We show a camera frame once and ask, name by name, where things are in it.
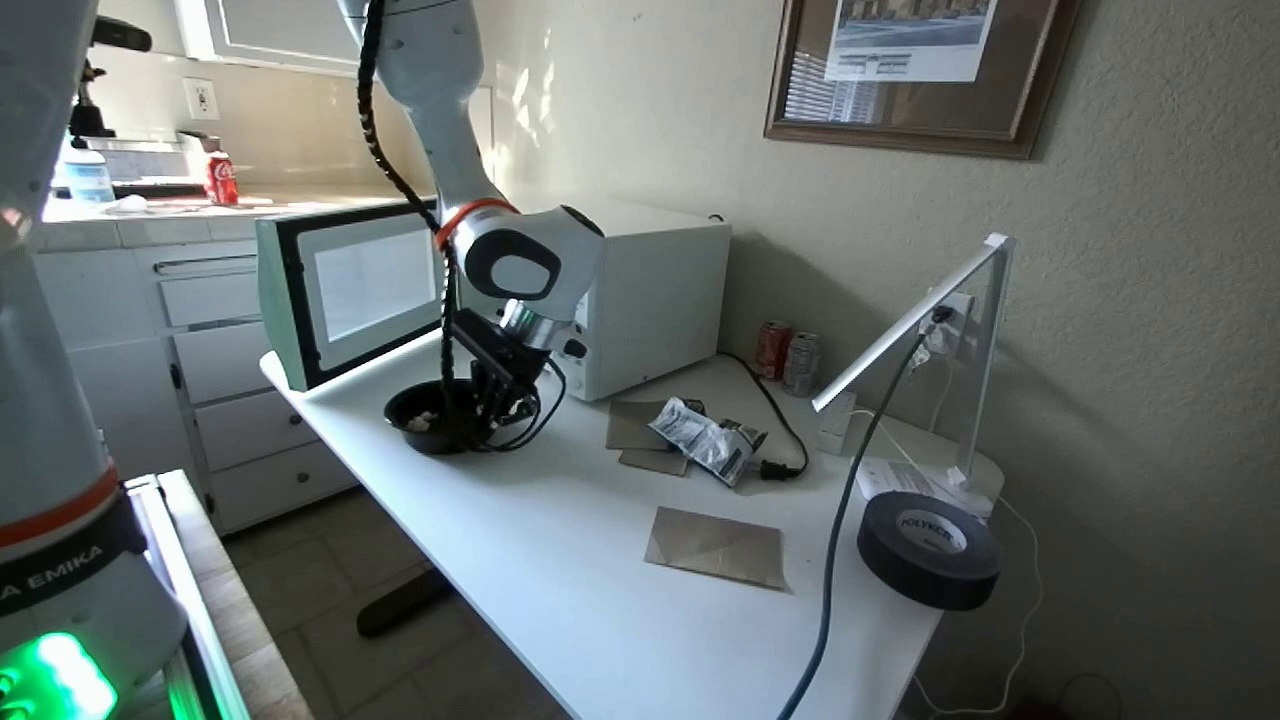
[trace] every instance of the tape roll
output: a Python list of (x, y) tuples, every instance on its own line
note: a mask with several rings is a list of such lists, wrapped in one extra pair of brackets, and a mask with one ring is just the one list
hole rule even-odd
[(988, 523), (918, 492), (873, 495), (858, 548), (888, 587), (929, 607), (982, 607), (999, 574)]

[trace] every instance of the desk leg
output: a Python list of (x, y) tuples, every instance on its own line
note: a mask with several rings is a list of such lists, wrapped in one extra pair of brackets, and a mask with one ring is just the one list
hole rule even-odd
[(417, 613), (428, 613), (453, 594), (456, 594), (456, 587), (436, 566), (428, 566), (428, 572), (413, 574), (410, 582), (391, 587), (387, 594), (366, 602), (356, 617), (356, 630), (368, 639), (383, 634), (395, 625), (413, 618)]

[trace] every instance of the framed picture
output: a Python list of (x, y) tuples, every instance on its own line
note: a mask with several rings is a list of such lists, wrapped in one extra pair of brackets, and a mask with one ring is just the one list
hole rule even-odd
[(787, 0), (766, 137), (1032, 157), (1068, 0)]

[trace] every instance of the white desk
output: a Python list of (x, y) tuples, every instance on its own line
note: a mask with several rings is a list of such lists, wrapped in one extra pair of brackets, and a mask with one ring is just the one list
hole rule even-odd
[[(850, 460), (816, 457), (806, 481), (748, 481), (739, 492), (701, 472), (635, 472), (604, 447), (608, 407), (575, 401), (521, 451), (431, 460), (383, 425), (383, 403), (436, 370), (431, 348), (436, 336), (417, 339), (315, 392), (289, 392), (277, 357), (266, 357), (266, 370), (572, 717), (776, 717), (816, 639)], [(783, 431), (732, 360), (640, 394), (671, 392), (770, 429), (766, 451), (787, 460)], [(643, 562), (655, 509), (782, 529), (793, 592)], [(942, 618), (865, 566), (861, 510), (858, 495), (829, 657), (798, 717), (893, 717)]]

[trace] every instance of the floor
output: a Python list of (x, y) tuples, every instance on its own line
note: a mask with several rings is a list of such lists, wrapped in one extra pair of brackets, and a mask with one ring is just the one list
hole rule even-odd
[(366, 492), (239, 532), (230, 553), (315, 720), (563, 717), (464, 598), (356, 634), (366, 598), (425, 566)]

